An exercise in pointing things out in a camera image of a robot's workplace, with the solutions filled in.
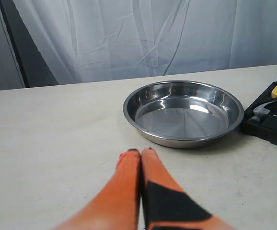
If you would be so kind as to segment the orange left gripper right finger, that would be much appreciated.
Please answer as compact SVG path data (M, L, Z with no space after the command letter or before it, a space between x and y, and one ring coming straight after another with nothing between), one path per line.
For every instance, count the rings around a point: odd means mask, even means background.
M147 230L233 230L212 215L173 179L153 148L141 153L143 213Z

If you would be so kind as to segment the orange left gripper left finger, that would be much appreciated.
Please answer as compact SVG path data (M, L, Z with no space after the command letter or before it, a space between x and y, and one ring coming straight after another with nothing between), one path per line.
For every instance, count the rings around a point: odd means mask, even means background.
M139 218L140 152L120 154L115 173L81 211L57 230L136 230Z

